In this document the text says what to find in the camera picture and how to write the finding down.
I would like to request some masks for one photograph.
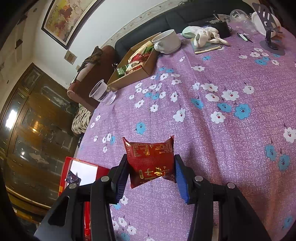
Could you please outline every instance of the picture frame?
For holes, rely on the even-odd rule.
[[[69,50],[67,50],[64,59],[67,60],[70,64],[73,65],[75,60],[77,59],[77,56],[75,56]]]
[[[103,1],[53,0],[41,29],[68,50],[83,24]]]

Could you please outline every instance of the green snack packet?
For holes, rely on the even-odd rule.
[[[123,67],[117,69],[118,77],[121,78],[125,75],[125,71],[123,70]]]
[[[143,54],[151,52],[153,50],[154,46],[146,47]]]
[[[128,65],[124,65],[121,67],[121,69],[123,69],[123,71],[125,72],[127,67],[128,67]]]

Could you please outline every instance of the brown armchair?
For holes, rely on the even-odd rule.
[[[89,97],[89,93],[101,79],[105,83],[108,82],[114,72],[112,64],[117,62],[117,55],[112,46],[107,45],[102,51],[100,63],[95,64],[81,81],[75,80],[67,91],[69,98],[82,104],[90,112],[94,112],[99,102]]]

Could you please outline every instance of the red gift box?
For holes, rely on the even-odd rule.
[[[69,171],[81,178],[80,186],[93,183],[95,180],[107,176],[110,169],[99,165],[82,161],[72,157],[66,157],[63,165],[61,180],[59,183],[59,195],[69,185],[66,182]],[[90,202],[84,204],[84,236],[85,241],[91,240],[90,232]]]

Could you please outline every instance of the purple floral tablecloth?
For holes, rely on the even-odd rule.
[[[111,168],[133,142],[175,136],[174,152],[195,174],[216,184],[235,183],[280,240],[296,218],[296,40],[285,29],[285,56],[262,49],[260,34],[231,46],[160,54],[153,76],[116,92],[95,110],[77,158]],[[128,181],[111,205],[117,240],[187,240],[194,205],[177,184],[158,178],[134,189]]]

